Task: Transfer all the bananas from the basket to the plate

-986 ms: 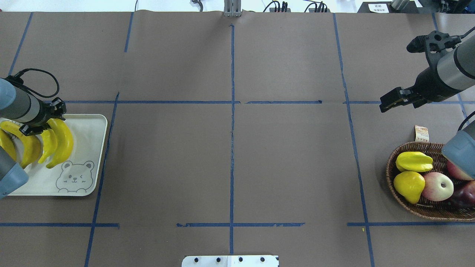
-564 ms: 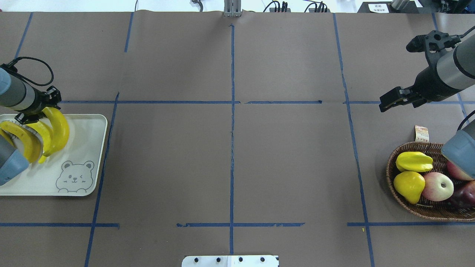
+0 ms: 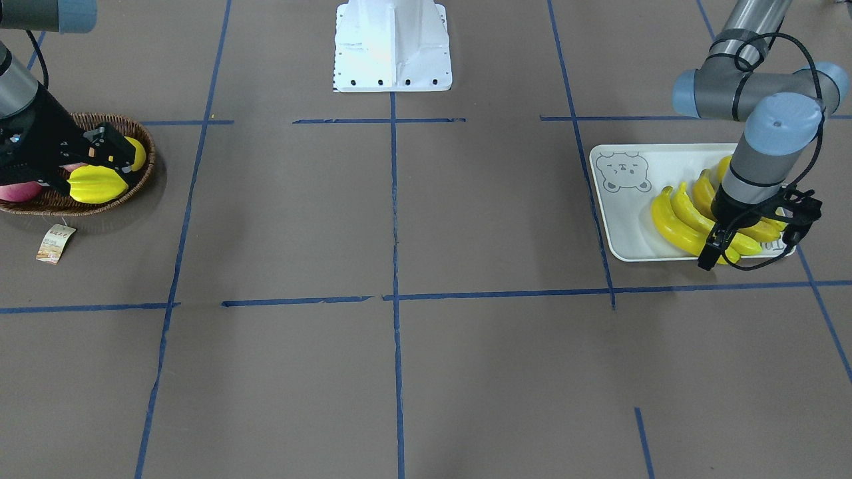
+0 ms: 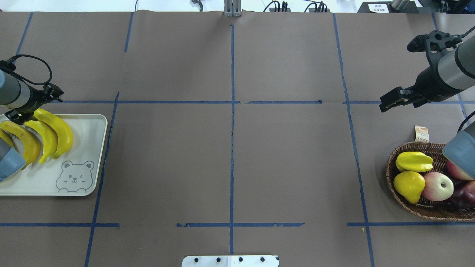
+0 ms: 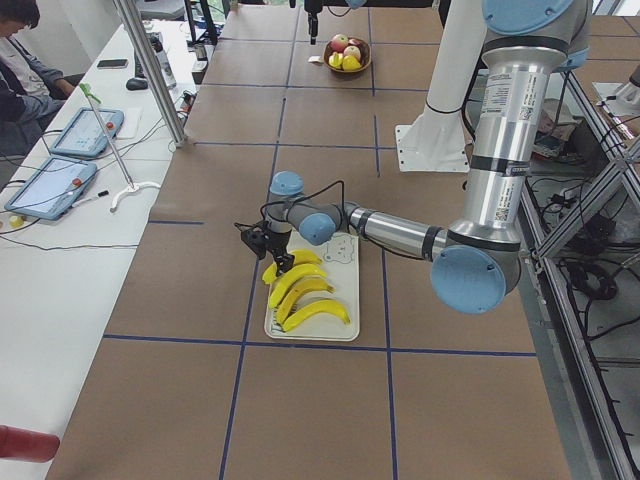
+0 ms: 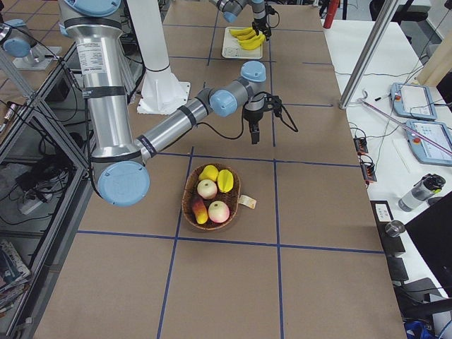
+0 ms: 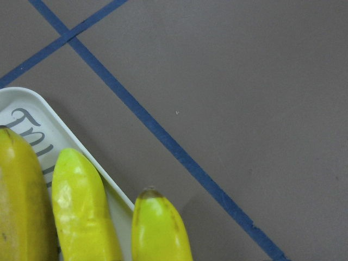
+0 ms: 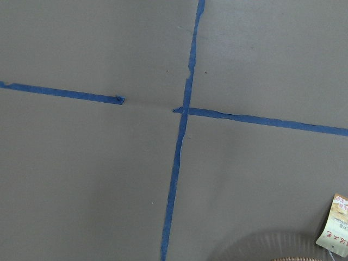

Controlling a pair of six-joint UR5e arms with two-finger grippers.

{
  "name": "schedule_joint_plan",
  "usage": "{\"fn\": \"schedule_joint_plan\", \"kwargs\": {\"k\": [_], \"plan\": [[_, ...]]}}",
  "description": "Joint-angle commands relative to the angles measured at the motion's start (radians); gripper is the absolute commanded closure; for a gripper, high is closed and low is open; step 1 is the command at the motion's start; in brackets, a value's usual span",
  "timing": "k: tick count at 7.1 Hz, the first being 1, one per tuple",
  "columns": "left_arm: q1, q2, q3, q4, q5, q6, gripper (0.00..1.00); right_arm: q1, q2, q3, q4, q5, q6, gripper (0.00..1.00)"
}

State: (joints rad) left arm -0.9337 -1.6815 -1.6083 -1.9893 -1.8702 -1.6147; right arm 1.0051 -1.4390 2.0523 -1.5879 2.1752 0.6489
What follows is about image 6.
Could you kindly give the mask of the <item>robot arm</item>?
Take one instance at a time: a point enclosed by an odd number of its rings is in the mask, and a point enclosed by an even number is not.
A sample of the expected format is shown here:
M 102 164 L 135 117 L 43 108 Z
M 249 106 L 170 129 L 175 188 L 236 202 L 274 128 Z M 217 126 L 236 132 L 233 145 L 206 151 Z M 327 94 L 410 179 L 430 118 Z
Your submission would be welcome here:
M 162 18 L 156 1 L 129 1 L 133 29 L 145 67 L 141 114 L 161 114 L 162 122 L 133 137 L 119 38 L 119 1 L 60 1 L 65 31 L 75 43 L 83 76 L 83 97 L 91 115 L 96 149 L 92 154 L 94 187 L 116 206 L 131 206 L 148 192 L 148 159 L 164 150 L 214 112 L 221 117 L 262 101 L 266 68 L 248 61 L 224 88 L 203 89 L 189 97 L 190 84 L 172 73 Z
M 264 0 L 210 0 L 210 3 L 222 13 L 228 23 L 233 23 L 245 7 L 250 5 L 253 14 L 252 28 L 256 33 L 263 33 L 266 41 L 269 41 L 272 32 L 268 16 L 275 15 L 276 11 Z

